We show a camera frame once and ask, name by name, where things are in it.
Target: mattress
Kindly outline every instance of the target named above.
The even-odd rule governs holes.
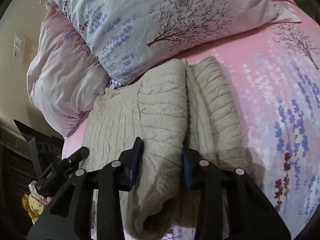
[[[320,203],[320,26],[292,0],[278,2],[302,23],[263,25],[177,57],[221,63],[239,112],[245,169],[295,238]],[[66,139],[63,158],[81,147],[85,125],[86,118]],[[163,239],[193,239],[194,232],[172,227]]]

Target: bed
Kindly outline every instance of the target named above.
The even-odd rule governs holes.
[[[294,239],[320,204],[320,27],[293,0],[272,1],[301,23],[267,23],[174,57],[193,64],[214,56],[220,62],[239,113],[245,170]],[[82,146],[88,115],[66,136],[62,158]],[[193,239],[194,232],[172,227],[163,239]]]

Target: pink pillow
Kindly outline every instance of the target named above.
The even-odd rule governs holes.
[[[80,34],[53,0],[41,25],[38,54],[27,73],[29,99],[67,137],[110,80]]]

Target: knit fabric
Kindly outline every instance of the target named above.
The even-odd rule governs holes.
[[[245,165],[232,95],[213,57],[191,66],[174,59],[131,86],[106,89],[88,118],[82,167],[101,169],[137,136],[144,141],[137,184],[120,192],[124,229],[135,239],[160,239],[172,224],[196,226],[199,195],[181,179],[183,145],[222,168]]]

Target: pillowcase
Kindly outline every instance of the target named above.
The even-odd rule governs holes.
[[[270,0],[55,2],[122,85],[181,51],[259,27],[286,10]]]
[[[48,15],[41,25],[38,54],[27,73],[32,104],[60,134],[79,125],[110,80],[80,34],[53,0],[44,0]]]

